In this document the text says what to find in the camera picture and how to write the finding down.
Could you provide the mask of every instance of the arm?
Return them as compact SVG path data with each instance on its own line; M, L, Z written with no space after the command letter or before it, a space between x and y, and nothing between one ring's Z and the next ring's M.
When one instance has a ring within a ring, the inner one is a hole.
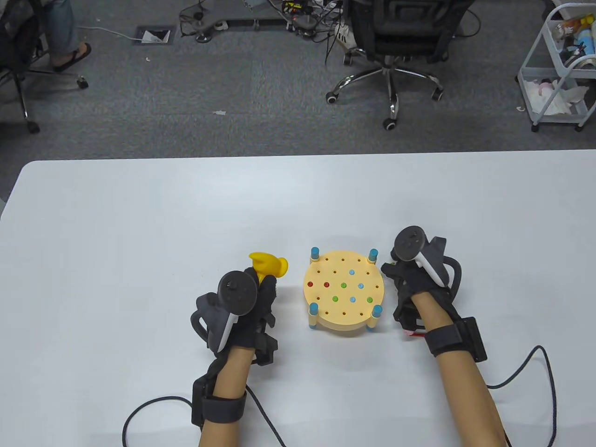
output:
M233 347L215 382L213 395L218 398L239 399L246 392L246 380L250 364L254 358L254 349ZM205 421L199 447L237 447L240 422L216 424Z
M427 331L453 324L428 292L412 296ZM464 447L504 447L505 431L495 402L467 351L437 356L451 414Z

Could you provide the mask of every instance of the jeans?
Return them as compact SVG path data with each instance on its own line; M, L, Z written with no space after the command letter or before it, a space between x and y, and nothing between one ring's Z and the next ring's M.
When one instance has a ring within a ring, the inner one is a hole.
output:
M64 55L79 47L79 37L70 0L54 0L46 6L46 38L50 54Z

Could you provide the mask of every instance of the yellow round board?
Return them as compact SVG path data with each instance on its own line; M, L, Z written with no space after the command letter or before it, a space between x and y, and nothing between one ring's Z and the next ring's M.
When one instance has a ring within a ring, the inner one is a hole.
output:
M384 285L375 265L376 254L374 259L354 252L311 258L304 279L311 327L321 324L337 331L375 327L382 311Z

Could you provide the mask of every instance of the office floor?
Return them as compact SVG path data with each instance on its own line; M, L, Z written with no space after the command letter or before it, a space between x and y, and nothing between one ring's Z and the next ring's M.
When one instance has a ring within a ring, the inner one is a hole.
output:
M128 35L139 24L175 24L193 4L72 2L81 25ZM516 109L523 100L513 78L540 28L543 0L477 0L472 9L483 20L480 34L453 42L449 61L430 68L445 86L441 102L430 99L431 84L396 77L399 123L391 132L381 126L380 76L347 88L335 105L325 102L336 82L366 65L344 67L339 45L325 67L325 44L282 31L226 32L205 45L177 35L172 46L147 48L81 30L93 53L72 70L89 89L26 81L39 135L22 125L14 87L0 90L0 197L32 160L593 148L596 122L580 134L565 126L533 134ZM476 26L469 15L462 24L467 33Z

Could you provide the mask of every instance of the black glove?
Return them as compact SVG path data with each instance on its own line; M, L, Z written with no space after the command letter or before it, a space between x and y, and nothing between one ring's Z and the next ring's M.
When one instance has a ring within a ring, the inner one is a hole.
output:
M422 292L429 292L454 321L461 319L453 307L454 296L449 287L439 287L426 270L418 267L416 261L396 259L395 264L383 264L381 272L391 278L398 289L398 307L393 313L393 318L404 330L424 329L424 326L417 322L421 319L420 313L412 302L412 296Z
M256 349L256 362L267 365L273 362L273 351L277 350L277 340L265 334L266 326L275 326L275 317L271 313L271 305L275 300L277 278L267 276L259 285L256 271L250 267L245 271L259 288L257 301L253 309L238 318L232 327L225 350L232 346L249 347Z

